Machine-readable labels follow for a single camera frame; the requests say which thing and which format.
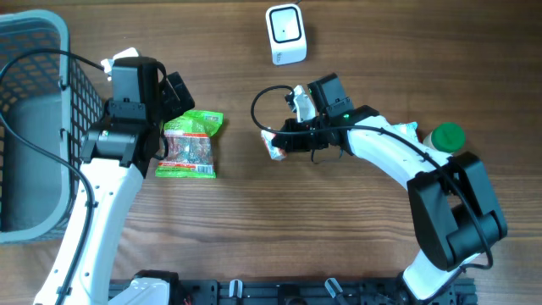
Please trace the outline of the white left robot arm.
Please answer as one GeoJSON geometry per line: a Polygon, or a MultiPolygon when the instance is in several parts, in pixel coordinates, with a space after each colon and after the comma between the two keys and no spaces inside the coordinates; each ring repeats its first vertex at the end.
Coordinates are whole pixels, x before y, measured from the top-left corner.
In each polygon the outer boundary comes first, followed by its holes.
{"type": "Polygon", "coordinates": [[[118,77],[103,119],[87,130],[80,187],[67,230],[36,304],[107,304],[126,216],[155,158],[163,124],[194,107],[178,73],[118,77]]]}

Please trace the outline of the green snack bag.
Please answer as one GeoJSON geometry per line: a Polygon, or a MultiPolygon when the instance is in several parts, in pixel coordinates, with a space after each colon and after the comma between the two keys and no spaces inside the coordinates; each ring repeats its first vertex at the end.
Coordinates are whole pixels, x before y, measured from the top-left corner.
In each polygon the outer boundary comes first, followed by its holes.
{"type": "Polygon", "coordinates": [[[224,115],[207,110],[189,110],[164,126],[168,156],[155,171],[163,178],[216,177],[211,137],[224,122],[224,115]]]}

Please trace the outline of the black mounting rail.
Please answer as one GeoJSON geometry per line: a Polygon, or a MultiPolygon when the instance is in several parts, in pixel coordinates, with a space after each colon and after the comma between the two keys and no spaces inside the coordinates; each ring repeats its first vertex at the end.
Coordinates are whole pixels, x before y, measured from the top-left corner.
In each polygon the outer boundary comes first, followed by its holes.
{"type": "MultiPolygon", "coordinates": [[[[412,304],[407,294],[393,278],[372,278],[360,281],[341,281],[342,296],[351,305],[412,304]]],[[[216,280],[182,280],[178,304],[206,305],[327,305],[337,301],[322,281],[250,282],[245,281],[242,295],[232,297],[230,284],[216,280]]],[[[460,278],[436,297],[435,305],[477,305],[478,296],[474,280],[460,278]]]]}

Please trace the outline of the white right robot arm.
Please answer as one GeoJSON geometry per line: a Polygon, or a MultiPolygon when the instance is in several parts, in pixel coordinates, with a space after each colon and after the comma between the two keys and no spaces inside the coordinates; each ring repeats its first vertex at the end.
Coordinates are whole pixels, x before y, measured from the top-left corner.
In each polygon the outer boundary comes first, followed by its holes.
{"type": "Polygon", "coordinates": [[[338,146],[382,169],[408,193],[420,247],[401,274],[410,302],[429,303],[457,276],[493,265],[490,248],[507,235],[507,222],[482,161],[470,152],[454,156],[424,146],[398,131],[369,106],[337,116],[288,119],[281,130],[264,129],[269,149],[308,152],[338,146]]]}

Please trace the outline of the teal packet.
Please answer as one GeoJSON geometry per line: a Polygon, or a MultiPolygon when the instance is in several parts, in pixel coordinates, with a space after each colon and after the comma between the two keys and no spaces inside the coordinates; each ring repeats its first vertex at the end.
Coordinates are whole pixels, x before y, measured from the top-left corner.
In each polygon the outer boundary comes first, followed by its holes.
{"type": "Polygon", "coordinates": [[[400,132],[402,135],[406,136],[407,138],[410,138],[416,142],[419,142],[417,122],[399,123],[399,124],[392,125],[392,127],[396,131],[400,132]]]}

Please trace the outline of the white barcode scanner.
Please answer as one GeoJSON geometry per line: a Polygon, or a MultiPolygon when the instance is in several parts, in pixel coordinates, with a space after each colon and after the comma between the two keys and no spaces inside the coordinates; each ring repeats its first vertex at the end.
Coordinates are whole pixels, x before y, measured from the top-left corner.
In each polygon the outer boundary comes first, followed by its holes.
{"type": "Polygon", "coordinates": [[[276,5],[266,11],[265,18],[273,64],[303,61],[307,39],[300,7],[294,3],[276,5]]]}

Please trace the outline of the grey plastic shopping basket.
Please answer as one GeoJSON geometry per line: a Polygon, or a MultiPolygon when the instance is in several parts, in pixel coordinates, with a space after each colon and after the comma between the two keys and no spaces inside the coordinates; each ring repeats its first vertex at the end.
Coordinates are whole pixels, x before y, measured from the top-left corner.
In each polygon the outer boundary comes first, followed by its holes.
{"type": "MultiPolygon", "coordinates": [[[[102,114],[102,99],[67,57],[69,30],[47,10],[1,17],[2,125],[42,149],[80,165],[81,138],[102,114]]],[[[7,131],[1,132],[1,242],[30,243],[64,235],[77,176],[7,131]]]]}

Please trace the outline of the green lid jar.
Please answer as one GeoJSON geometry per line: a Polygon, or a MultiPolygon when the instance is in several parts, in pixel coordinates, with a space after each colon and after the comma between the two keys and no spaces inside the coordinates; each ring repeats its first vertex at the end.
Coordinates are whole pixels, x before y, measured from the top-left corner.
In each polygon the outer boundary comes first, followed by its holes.
{"type": "Polygon", "coordinates": [[[466,143],[466,135],[462,127],[456,123],[446,122],[432,130],[423,140],[423,145],[444,153],[455,153],[466,143]]]}

